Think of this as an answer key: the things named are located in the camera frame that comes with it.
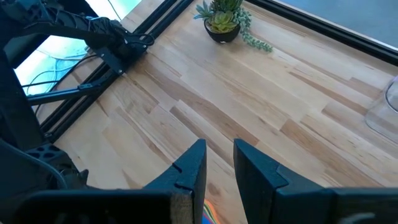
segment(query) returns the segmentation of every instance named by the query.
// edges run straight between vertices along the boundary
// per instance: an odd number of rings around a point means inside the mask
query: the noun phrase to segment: wood grain
[[[161,0],[142,1],[123,25],[134,30]],[[208,144],[206,198],[222,223],[246,223],[233,169],[242,138],[325,186],[397,186],[398,146],[371,131],[364,114],[392,67],[273,13],[244,3],[265,54],[213,42],[192,4],[140,62],[106,90],[56,142],[88,183],[137,189],[198,138]],[[63,85],[80,83],[100,60]],[[43,119],[56,105],[45,105]]]

